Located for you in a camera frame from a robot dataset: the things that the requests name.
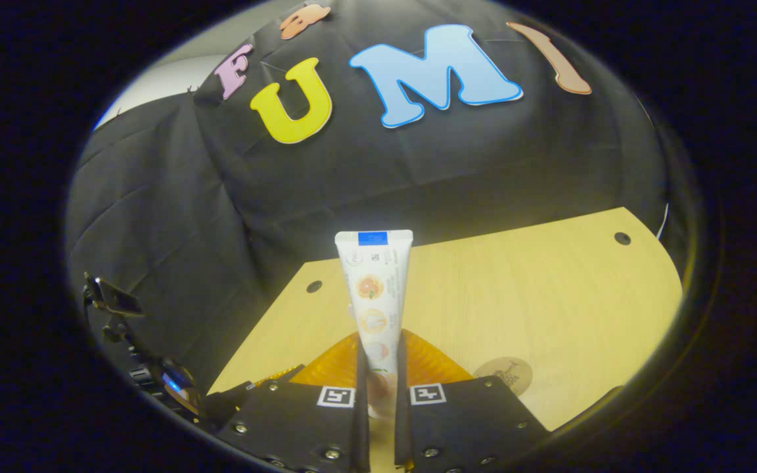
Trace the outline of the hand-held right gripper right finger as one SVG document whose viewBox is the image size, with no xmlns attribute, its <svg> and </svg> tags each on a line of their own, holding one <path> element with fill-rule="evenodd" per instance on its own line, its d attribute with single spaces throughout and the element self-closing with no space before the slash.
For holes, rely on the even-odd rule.
<svg viewBox="0 0 757 473">
<path fill-rule="evenodd" d="M 396 463 L 405 473 L 510 473 L 549 437 L 501 377 L 475 377 L 411 330 L 400 335 Z"/>
</svg>

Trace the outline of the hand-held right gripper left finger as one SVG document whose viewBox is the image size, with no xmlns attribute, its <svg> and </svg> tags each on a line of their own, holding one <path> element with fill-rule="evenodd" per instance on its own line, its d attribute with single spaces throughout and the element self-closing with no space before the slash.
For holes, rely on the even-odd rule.
<svg viewBox="0 0 757 473">
<path fill-rule="evenodd" d="M 289 381 L 267 381 L 216 430 L 256 461 L 295 473 L 370 473 L 365 353 L 357 333 Z"/>
</svg>

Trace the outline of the round wooden coaster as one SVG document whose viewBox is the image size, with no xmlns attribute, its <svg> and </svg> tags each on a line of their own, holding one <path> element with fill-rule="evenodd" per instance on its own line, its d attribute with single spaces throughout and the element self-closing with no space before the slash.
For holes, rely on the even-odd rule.
<svg viewBox="0 0 757 473">
<path fill-rule="evenodd" d="M 480 365 L 473 375 L 476 378 L 495 376 L 501 379 L 516 396 L 521 396 L 526 392 L 534 380 L 531 365 L 519 357 L 496 357 Z"/>
</svg>

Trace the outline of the white toothpaste tube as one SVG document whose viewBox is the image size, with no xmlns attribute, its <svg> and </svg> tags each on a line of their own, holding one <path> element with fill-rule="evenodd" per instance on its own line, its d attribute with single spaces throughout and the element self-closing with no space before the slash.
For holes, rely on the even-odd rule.
<svg viewBox="0 0 757 473">
<path fill-rule="evenodd" d="M 396 413 L 403 306 L 413 233 L 340 231 L 334 236 L 352 315 L 367 359 L 367 404 Z"/>
</svg>

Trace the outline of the light wooden desktop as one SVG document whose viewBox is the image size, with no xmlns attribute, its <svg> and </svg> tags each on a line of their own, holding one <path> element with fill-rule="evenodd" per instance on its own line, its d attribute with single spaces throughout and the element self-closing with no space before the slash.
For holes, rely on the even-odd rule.
<svg viewBox="0 0 757 473">
<path fill-rule="evenodd" d="M 222 392 L 308 363 L 357 329 L 333 229 L 210 387 Z M 469 374 L 516 357 L 518 396 L 553 431 L 625 386 L 677 318 L 681 278 L 654 233 L 625 208 L 499 233 L 421 243 L 414 232 L 401 326 Z"/>
</svg>

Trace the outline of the black backdrop cloth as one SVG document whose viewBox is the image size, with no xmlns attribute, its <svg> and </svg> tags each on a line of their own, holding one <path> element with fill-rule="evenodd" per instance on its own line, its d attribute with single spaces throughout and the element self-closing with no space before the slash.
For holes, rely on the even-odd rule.
<svg viewBox="0 0 757 473">
<path fill-rule="evenodd" d="M 333 229 L 432 244 L 625 208 L 682 275 L 685 147 L 597 54 L 493 0 L 294 0 L 191 90 L 117 110 L 73 168 L 67 290 L 151 312 L 136 332 L 212 386 Z"/>
</svg>

